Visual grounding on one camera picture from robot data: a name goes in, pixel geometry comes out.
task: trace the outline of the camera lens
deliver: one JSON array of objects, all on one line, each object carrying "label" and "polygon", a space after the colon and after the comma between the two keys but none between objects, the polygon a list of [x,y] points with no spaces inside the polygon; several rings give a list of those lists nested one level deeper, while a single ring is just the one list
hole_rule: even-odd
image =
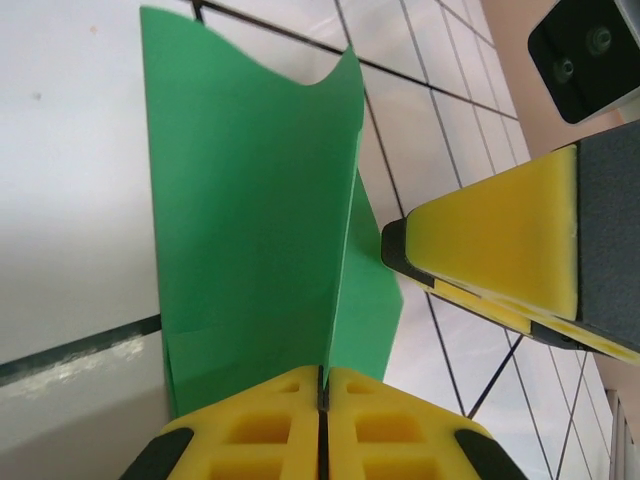
[{"label": "camera lens", "polygon": [[567,83],[573,77],[573,62],[568,58],[558,60],[553,65],[553,74],[558,83]]},{"label": "camera lens", "polygon": [[594,57],[598,57],[611,47],[611,32],[606,27],[598,27],[587,33],[587,50]]}]

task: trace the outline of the green cardboard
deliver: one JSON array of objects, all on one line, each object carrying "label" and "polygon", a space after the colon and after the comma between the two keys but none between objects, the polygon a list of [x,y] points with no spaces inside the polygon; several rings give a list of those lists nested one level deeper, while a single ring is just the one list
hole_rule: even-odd
[{"label": "green cardboard", "polygon": [[357,175],[354,53],[303,86],[194,21],[141,19],[174,415],[301,365],[382,378],[401,297]]}]

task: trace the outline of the camera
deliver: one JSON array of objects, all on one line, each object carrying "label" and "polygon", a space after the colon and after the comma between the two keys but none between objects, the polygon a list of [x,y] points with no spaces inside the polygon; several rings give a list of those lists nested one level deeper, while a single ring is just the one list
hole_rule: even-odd
[{"label": "camera", "polygon": [[560,0],[529,54],[562,118],[579,123],[640,94],[640,0]]}]

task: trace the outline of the white surface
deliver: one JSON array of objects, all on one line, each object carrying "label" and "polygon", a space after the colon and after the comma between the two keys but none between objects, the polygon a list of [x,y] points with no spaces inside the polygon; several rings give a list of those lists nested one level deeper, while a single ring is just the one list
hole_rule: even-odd
[{"label": "white surface", "polygon": [[567,438],[567,448],[562,461],[562,469],[558,480],[582,480],[591,478],[589,469],[585,461],[584,454],[580,447],[576,429],[571,425],[569,437]]},{"label": "white surface", "polygon": [[516,109],[513,106],[511,93],[509,92],[507,81],[504,78],[504,73],[502,72],[502,65],[500,65],[498,52],[496,52],[495,48],[482,40],[478,40],[478,46],[480,47],[482,58],[484,59],[485,66],[487,67],[487,72],[489,72],[493,93],[495,94],[496,101],[498,102],[498,110],[515,117]]},{"label": "white surface", "polygon": [[405,0],[405,4],[429,83],[468,98],[442,6],[435,0]]},{"label": "white surface", "polygon": [[485,39],[490,42],[493,41],[487,18],[484,16],[484,10],[482,9],[482,2],[480,0],[465,0],[465,3],[467,4],[467,11],[469,12],[469,17],[471,17],[473,28]]},{"label": "white surface", "polygon": [[529,480],[549,480],[513,361],[505,367],[474,420],[491,432]]},{"label": "white surface", "polygon": [[398,0],[342,0],[358,56],[425,80]]},{"label": "white surface", "polygon": [[[187,2],[151,3],[191,16]],[[332,0],[224,4],[345,46]],[[399,0],[342,4],[361,55],[422,78]],[[466,97],[440,7],[427,0],[406,4],[429,80]],[[469,18],[463,0],[447,4]],[[157,313],[138,3],[87,0],[78,6],[61,0],[56,8],[42,5],[34,0],[0,7],[0,52],[10,67],[0,73],[0,113],[9,112],[0,115],[0,362]],[[468,5],[470,21],[481,31],[477,2]],[[487,77],[475,34],[447,15],[474,99],[479,95],[490,103],[491,87],[496,95],[505,94],[495,62],[486,62]],[[337,61],[336,55],[206,9],[205,20],[264,65],[302,83],[320,80]],[[486,55],[486,44],[479,42]],[[366,112],[359,165],[382,227],[400,216],[383,149],[406,212],[459,185],[429,89],[368,67],[363,73],[373,110]],[[491,175],[476,114],[496,171],[510,168],[512,156],[519,163],[529,160],[516,121],[479,107],[474,114],[469,104],[436,95],[464,184]],[[15,275],[16,269],[29,275]],[[29,288],[21,278],[31,282]],[[402,280],[401,286],[405,307],[386,380],[457,411],[426,298],[411,282]],[[501,328],[437,299],[433,306],[468,411],[509,345]],[[574,352],[553,352],[552,357],[549,349],[526,339],[516,351],[552,468],[568,428],[564,412],[573,405],[580,376]],[[595,455],[593,470],[600,471],[607,445],[601,430],[610,425],[594,373],[589,360],[585,381],[592,395],[578,399],[576,425],[585,448]],[[476,418],[531,478],[548,478],[513,364],[486,402]],[[156,333],[0,388],[0,477],[117,478],[166,419]],[[589,478],[573,432],[564,462],[561,478]]]},{"label": "white surface", "polygon": [[168,421],[160,333],[0,389],[0,478],[113,480]]},{"label": "white surface", "polygon": [[469,412],[509,351],[504,329],[432,297],[465,412]]},{"label": "white surface", "polygon": [[139,5],[0,6],[0,363],[159,311]]},{"label": "white surface", "polygon": [[400,279],[400,287],[404,308],[384,381],[460,413],[426,296],[406,278]]},{"label": "white surface", "polygon": [[456,52],[458,52],[458,57],[460,58],[462,71],[467,80],[471,98],[482,105],[497,108],[489,78],[482,64],[475,33],[449,12],[446,12],[445,16],[451,30]]},{"label": "white surface", "polygon": [[429,91],[369,67],[362,71],[405,213],[457,190]]},{"label": "white surface", "polygon": [[523,338],[515,360],[536,419],[542,447],[551,472],[555,473],[560,465],[570,415],[551,353],[545,345]]},{"label": "white surface", "polygon": [[438,92],[435,98],[462,186],[493,175],[480,127],[473,113],[474,107]]},{"label": "white surface", "polygon": [[504,172],[505,170],[515,167],[516,161],[513,158],[509,138],[507,137],[507,132],[500,119],[500,115],[490,110],[485,110],[484,108],[476,108],[476,113],[482,132],[484,133],[484,138],[487,140],[487,146],[491,153],[491,161],[496,169],[496,173]]}]

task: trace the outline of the white tile floor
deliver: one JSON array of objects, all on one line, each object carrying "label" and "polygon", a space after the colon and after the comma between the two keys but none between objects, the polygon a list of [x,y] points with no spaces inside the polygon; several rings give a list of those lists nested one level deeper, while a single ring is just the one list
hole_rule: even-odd
[{"label": "white tile floor", "polygon": [[[158,313],[140,3],[0,5],[0,478],[116,478],[168,418],[159,332],[15,370]],[[193,16],[183,0],[142,3]],[[221,3],[312,39],[205,9],[210,28],[303,83],[353,42],[369,100],[360,170],[379,226],[529,160],[479,0]],[[529,478],[608,478],[612,417],[591,355],[507,340],[400,284],[388,383],[474,414]]]}]

